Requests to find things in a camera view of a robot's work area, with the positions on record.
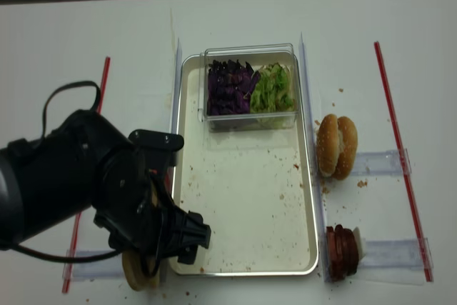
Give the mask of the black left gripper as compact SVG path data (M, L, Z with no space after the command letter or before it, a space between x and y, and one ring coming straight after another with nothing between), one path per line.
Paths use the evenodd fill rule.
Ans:
M198 247L209 248L211 228L185 212L166 192L164 174L184 138L140 130L125 137L103 116L78 110L46 137L46 165L54 188L77 210L92 206L94 222L109 231L109 253L67 257L95 262L127 250L162 260L177 256L194 264Z

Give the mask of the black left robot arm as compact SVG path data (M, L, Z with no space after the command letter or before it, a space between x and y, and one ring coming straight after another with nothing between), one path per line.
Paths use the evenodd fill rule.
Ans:
M123 135L102 115L78 110L44 139L1 150L1 248L21 243L93 208L114 254L176 257L192 264L211 230L174 203L164 185L184 139L136 130Z

